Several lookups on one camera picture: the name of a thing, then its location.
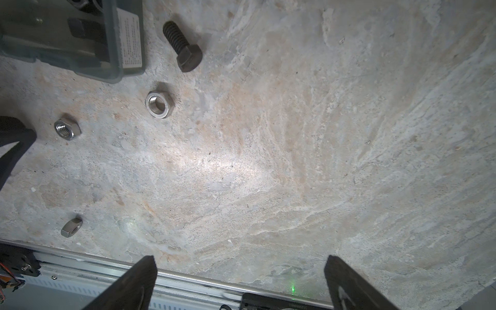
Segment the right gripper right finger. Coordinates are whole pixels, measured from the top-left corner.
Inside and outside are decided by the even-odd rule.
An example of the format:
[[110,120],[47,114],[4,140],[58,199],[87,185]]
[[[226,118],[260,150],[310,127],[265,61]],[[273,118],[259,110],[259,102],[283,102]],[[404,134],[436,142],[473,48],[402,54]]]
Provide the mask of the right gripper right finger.
[[340,257],[328,257],[324,276],[334,309],[398,310]]

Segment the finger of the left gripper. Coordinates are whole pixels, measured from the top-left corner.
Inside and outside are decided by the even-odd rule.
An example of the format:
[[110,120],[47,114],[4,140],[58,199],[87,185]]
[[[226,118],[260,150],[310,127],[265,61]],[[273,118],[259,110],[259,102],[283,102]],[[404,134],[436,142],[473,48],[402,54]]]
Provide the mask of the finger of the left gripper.
[[37,139],[35,130],[28,129],[24,123],[14,117],[1,116],[1,147],[14,144],[1,156],[1,188],[5,185],[17,162],[29,150]]

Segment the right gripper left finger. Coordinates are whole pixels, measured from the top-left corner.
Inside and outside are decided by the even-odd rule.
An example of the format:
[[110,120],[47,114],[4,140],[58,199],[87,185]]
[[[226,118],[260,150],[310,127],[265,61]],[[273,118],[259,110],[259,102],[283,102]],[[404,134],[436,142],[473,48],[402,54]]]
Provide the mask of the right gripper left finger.
[[154,257],[145,256],[86,305],[84,310],[148,309],[157,276],[158,269]]

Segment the silver hex nut bottom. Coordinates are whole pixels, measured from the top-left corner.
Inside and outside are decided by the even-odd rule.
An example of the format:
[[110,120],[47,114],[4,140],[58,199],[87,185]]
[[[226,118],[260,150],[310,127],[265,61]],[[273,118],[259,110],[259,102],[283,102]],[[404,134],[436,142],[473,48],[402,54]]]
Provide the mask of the silver hex nut bottom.
[[74,236],[82,227],[83,220],[81,218],[73,218],[69,220],[61,229],[61,235],[66,238]]

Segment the black bolt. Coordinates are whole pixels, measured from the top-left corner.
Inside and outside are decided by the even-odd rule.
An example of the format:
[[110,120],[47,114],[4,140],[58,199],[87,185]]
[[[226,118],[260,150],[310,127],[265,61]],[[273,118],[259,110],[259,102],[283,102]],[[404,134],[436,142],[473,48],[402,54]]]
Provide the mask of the black bolt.
[[195,70],[203,59],[203,52],[198,45],[191,45],[179,26],[173,21],[167,21],[162,30],[166,40],[177,54],[176,61],[182,72]]

